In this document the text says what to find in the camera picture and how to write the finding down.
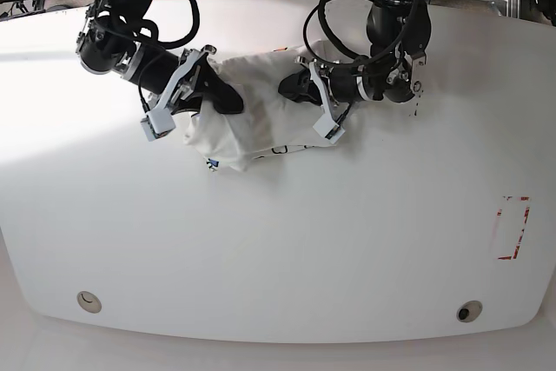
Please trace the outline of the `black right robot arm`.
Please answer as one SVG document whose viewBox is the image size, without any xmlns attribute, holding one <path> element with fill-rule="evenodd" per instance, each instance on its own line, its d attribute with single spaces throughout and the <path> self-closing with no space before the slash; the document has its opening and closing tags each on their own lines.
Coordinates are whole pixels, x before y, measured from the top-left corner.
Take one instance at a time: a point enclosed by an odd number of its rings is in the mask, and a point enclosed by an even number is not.
<svg viewBox="0 0 556 371">
<path fill-rule="evenodd" d="M 174 51 L 195 38 L 201 16 L 197 1 L 189 0 L 190 30 L 175 41 L 163 41 L 157 24 L 145 16 L 152 1 L 94 0 L 76 52 L 87 71 L 100 75 L 118 72 L 140 93 L 148 91 L 160 98 L 181 62 Z"/>
</svg>

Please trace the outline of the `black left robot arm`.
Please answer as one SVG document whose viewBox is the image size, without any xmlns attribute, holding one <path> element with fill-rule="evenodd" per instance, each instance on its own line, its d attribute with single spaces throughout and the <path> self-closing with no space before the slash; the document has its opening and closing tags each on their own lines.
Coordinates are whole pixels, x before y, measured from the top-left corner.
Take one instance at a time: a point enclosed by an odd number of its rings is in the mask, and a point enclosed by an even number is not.
<svg viewBox="0 0 556 371">
<path fill-rule="evenodd" d="M 348 58 L 348 63 L 334 63 L 309 55 L 324 72 L 324 83 L 338 103 L 357 103 L 388 99 L 405 103 L 414 97 L 413 68 L 424 57 L 432 34 L 427 9 L 429 0 L 368 0 L 372 7 L 367 16 L 366 33 L 371 44 L 368 55 L 351 50 L 333 32 L 327 19 L 327 6 L 334 0 L 320 0 L 309 13 L 317 18 L 325 38 Z"/>
</svg>

